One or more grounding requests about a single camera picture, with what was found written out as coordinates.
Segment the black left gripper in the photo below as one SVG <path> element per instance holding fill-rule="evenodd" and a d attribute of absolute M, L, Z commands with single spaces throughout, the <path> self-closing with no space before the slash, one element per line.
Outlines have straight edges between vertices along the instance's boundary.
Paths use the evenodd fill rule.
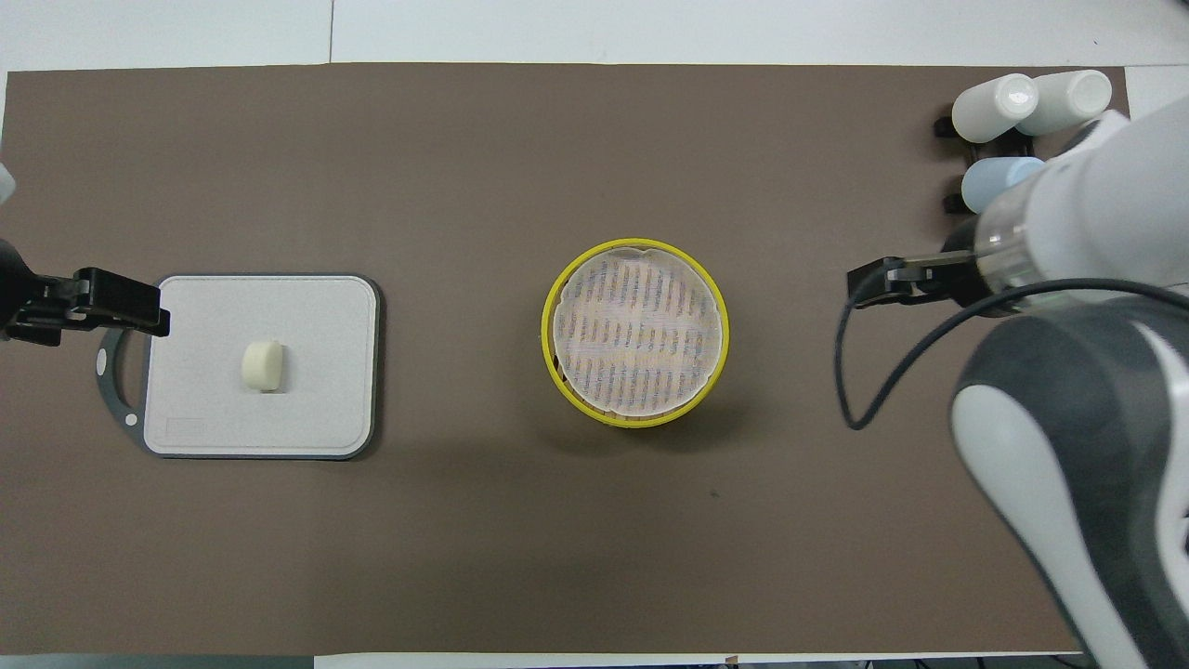
<path fill-rule="evenodd" d="M 62 332 L 84 332 L 86 316 L 111 318 L 166 337 L 174 313 L 161 308 L 161 288 L 103 269 L 73 278 L 37 274 L 8 241 L 1 242 L 1 339 L 58 347 Z"/>

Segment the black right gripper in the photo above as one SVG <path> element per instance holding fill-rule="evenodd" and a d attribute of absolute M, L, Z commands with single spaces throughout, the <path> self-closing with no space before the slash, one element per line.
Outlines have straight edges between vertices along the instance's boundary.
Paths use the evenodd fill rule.
<path fill-rule="evenodd" d="M 883 263 L 867 263 L 847 272 L 847 302 L 853 308 L 914 307 L 952 299 L 973 305 L 990 297 L 975 259 L 975 223 L 960 223 L 942 246 L 943 253 L 892 255 Z M 946 272 L 943 288 L 935 277 Z"/>

